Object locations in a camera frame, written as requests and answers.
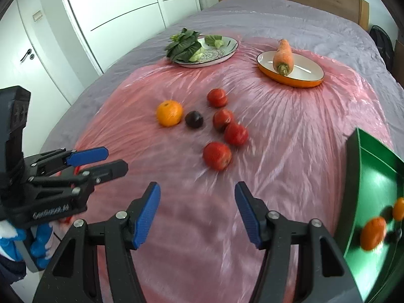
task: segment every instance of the black backpack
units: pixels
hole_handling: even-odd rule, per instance
[[[375,25],[370,30],[370,37],[375,42],[377,50],[386,64],[387,70],[391,72],[393,68],[394,50],[389,36],[381,27]]]

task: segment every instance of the carrot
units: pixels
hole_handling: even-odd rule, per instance
[[[278,49],[273,56],[273,69],[280,75],[289,75],[294,67],[292,49],[285,39],[279,41]]]

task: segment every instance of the orange fruit in tray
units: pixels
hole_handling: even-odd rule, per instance
[[[232,160],[232,151],[221,142],[210,142],[203,149],[203,160],[216,171],[222,171]]]
[[[183,109],[180,103],[174,100],[162,102],[156,110],[156,117],[162,126],[174,126],[181,122]]]
[[[404,198],[400,197],[393,207],[393,218],[396,221],[403,221],[404,219]]]
[[[213,89],[209,91],[207,99],[212,107],[225,107],[228,103],[226,92],[223,89]]]
[[[362,229],[360,247],[366,251],[373,250],[384,240],[386,233],[386,220],[381,216],[372,218]]]

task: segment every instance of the blue glove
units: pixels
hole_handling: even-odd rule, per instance
[[[15,247],[15,241],[25,240],[26,231],[14,228],[8,221],[0,221],[0,255],[11,261],[23,260]],[[36,257],[36,265],[45,269],[54,253],[53,226],[51,223],[41,224],[36,228],[35,241],[31,245],[31,254]]]

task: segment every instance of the white plate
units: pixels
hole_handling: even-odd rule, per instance
[[[221,62],[226,61],[231,56],[233,56],[238,48],[238,43],[235,39],[223,36],[222,40],[225,44],[221,46],[220,49],[216,49],[215,47],[207,45],[205,43],[205,38],[201,37],[198,39],[198,42],[200,42],[201,45],[205,48],[205,52],[203,53],[199,61],[185,62],[181,60],[175,60],[174,62],[186,68],[201,68],[220,64]]]

